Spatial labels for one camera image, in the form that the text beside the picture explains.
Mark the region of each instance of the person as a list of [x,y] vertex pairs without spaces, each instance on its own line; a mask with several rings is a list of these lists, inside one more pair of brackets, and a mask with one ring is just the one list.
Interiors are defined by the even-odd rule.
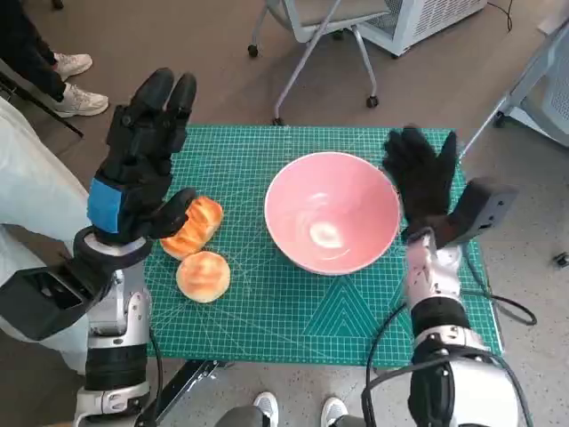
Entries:
[[[230,409],[215,427],[277,427],[278,404],[270,391],[262,392],[252,405]],[[365,427],[364,420],[348,414],[340,399],[331,397],[322,407],[320,427]]]
[[[0,141],[1,289],[16,271],[44,266],[2,224],[61,240],[70,252],[75,234],[91,224],[87,219],[87,191],[37,138],[26,118],[2,97]],[[31,341],[2,317],[0,329],[17,340]],[[84,374],[88,331],[89,320],[84,315],[39,343],[59,351],[68,367]]]
[[53,52],[29,20],[20,0],[3,0],[0,13],[0,59],[52,98],[61,117],[94,116],[108,107],[108,98],[65,83],[92,65],[87,54]]

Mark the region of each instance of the bun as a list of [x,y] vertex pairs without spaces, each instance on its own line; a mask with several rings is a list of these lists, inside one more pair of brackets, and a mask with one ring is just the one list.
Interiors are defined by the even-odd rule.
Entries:
[[177,260],[183,260],[202,250],[220,227],[223,209],[219,203],[200,196],[191,203],[186,215],[188,220],[178,233],[160,239],[164,251]]
[[181,292],[195,302],[212,302],[225,294],[231,280],[227,261],[213,252],[187,256],[176,272]]

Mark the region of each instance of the gray floor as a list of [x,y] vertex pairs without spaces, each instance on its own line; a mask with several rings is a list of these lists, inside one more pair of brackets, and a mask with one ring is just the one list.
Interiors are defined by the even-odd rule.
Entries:
[[[195,123],[266,124],[272,104],[302,48],[273,20],[261,34],[260,57],[245,48],[260,1],[68,0],[63,12],[48,2],[27,7],[44,37],[62,52],[88,52],[95,65],[76,81],[86,89],[127,101],[155,68],[191,70],[199,94]],[[457,128],[467,139],[509,88],[541,42],[536,30],[554,1],[516,0],[514,29],[487,7],[476,16],[391,60],[369,45],[381,104],[364,106],[368,82],[351,37],[319,45],[282,114],[290,125],[422,126]],[[73,118],[75,135],[43,113],[22,107],[44,143],[86,184],[106,154],[111,111]],[[569,152],[520,126],[489,129],[465,158],[468,176],[491,174],[518,186],[520,195],[503,226],[482,238],[494,290],[529,304],[540,324],[527,329],[501,318],[507,359],[525,386],[537,425],[567,425],[567,271],[551,256],[569,246]],[[57,354],[0,336],[2,425],[31,426],[72,416],[80,378]],[[179,361],[169,360],[169,375]],[[150,367],[152,377],[155,373]],[[361,368],[237,364],[207,379],[185,397],[163,425],[213,425],[229,408],[272,390],[282,425],[316,426],[321,403],[335,394],[361,414]],[[375,394],[380,425],[413,425],[405,409],[406,380]]]

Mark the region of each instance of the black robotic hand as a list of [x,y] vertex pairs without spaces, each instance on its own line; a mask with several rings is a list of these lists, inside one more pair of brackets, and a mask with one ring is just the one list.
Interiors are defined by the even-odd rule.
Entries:
[[108,156],[89,192],[88,216],[99,241],[128,244],[140,237],[165,238],[187,220],[185,211],[196,192],[182,189],[166,203],[164,197],[172,183],[171,155],[186,140],[196,90],[191,74],[174,85],[171,70],[160,68],[130,104],[116,107]]
[[407,126],[401,133],[389,133],[385,150],[383,167],[401,194],[407,222],[446,216],[457,162],[456,133],[449,133],[437,156],[421,130]]

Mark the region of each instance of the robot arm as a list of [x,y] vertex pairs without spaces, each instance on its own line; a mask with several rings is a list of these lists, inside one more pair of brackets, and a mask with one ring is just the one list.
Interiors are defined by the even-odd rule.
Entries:
[[[461,248],[437,250],[434,234],[425,229],[408,242],[407,262],[413,363],[457,350],[488,351],[461,302]],[[408,407],[418,426],[518,426],[516,391],[506,372],[484,358],[465,357],[414,372]]]
[[[476,179],[448,213],[456,136],[451,133],[437,155],[419,130],[405,128],[390,135],[386,151],[384,166],[401,193],[409,223],[403,238],[412,362],[433,362],[413,372],[408,399],[413,420],[420,427],[516,427],[516,390],[506,371],[481,356],[489,349],[470,326],[457,272],[461,244],[496,226],[517,192],[486,178]],[[364,411],[372,412],[369,407]],[[374,425],[373,415],[368,420]]]
[[172,90],[173,84],[171,70],[161,68],[128,106],[116,107],[108,156],[89,195],[92,227],[76,234],[74,258],[18,271],[0,289],[0,315],[37,341],[88,313],[85,386],[77,394],[74,426],[154,424],[152,416],[140,414],[149,398],[151,307],[143,261],[151,239],[180,229],[195,196],[183,189],[164,202],[172,182],[170,156],[186,139],[196,96],[190,74]]

